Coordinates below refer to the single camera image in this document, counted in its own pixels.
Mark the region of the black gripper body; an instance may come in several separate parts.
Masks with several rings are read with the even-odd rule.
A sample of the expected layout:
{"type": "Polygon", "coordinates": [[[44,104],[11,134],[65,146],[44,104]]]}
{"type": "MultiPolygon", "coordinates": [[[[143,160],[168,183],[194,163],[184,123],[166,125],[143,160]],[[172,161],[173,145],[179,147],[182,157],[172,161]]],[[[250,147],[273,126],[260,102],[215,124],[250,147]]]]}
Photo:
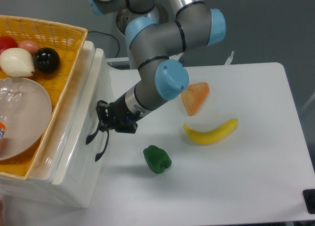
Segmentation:
{"type": "Polygon", "coordinates": [[[137,121],[147,114],[148,109],[140,105],[135,94],[123,94],[107,105],[105,123],[110,130],[134,134],[138,127],[137,121]]]}

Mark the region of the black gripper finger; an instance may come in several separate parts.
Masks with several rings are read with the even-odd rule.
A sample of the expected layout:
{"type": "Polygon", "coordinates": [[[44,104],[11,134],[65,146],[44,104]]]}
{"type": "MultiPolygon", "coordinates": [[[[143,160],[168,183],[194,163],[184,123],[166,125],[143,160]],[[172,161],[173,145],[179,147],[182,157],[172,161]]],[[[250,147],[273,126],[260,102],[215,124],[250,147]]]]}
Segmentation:
{"type": "Polygon", "coordinates": [[[106,132],[109,130],[109,122],[104,120],[99,120],[97,125],[97,131],[106,132]]]}
{"type": "Polygon", "coordinates": [[[99,100],[96,104],[96,113],[98,116],[98,119],[103,122],[108,121],[108,114],[107,109],[109,107],[109,104],[103,100],[99,100]]]}

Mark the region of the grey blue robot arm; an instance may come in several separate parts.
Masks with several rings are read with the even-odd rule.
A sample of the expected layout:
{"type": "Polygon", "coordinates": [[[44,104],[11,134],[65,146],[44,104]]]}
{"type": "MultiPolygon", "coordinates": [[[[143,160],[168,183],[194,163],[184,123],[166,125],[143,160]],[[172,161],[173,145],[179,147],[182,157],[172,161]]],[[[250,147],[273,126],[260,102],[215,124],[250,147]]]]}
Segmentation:
{"type": "Polygon", "coordinates": [[[128,56],[140,81],[115,102],[99,101],[97,131],[135,133],[137,121],[176,98],[189,84],[183,65],[173,55],[224,39],[226,22],[204,0],[170,0],[173,21],[159,24],[150,16],[155,0],[89,0],[95,13],[127,9],[136,15],[125,29],[128,56]]]}

